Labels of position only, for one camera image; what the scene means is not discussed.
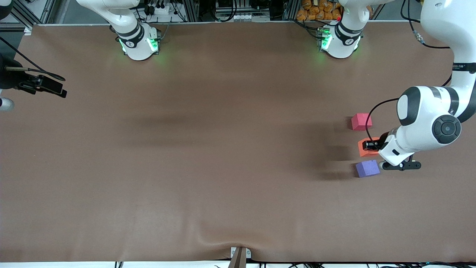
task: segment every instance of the brown tabletop surface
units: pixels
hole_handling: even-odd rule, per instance
[[[16,105],[0,113],[0,261],[222,259],[233,246],[259,261],[476,260],[474,118],[417,153],[421,170],[352,167],[371,158],[349,117],[450,74],[452,52],[408,24],[368,24],[345,60],[293,23],[173,25],[143,62],[114,37],[23,38],[69,94],[2,93]],[[373,136],[397,126],[395,103],[372,119]]]

